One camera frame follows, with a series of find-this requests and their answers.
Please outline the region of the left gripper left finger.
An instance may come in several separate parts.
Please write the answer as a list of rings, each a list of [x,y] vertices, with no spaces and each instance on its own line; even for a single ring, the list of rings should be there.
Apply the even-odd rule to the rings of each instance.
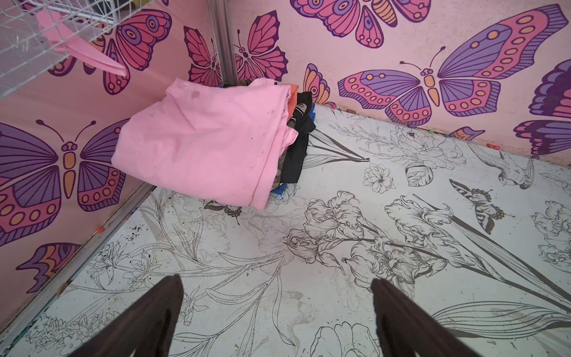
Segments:
[[[72,356],[168,356],[184,289],[166,276]]]

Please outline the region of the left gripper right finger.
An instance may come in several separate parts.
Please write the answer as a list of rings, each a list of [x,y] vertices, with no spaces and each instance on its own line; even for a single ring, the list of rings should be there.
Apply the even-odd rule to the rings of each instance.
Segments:
[[[376,334],[384,356],[477,356],[385,279],[371,284]]]

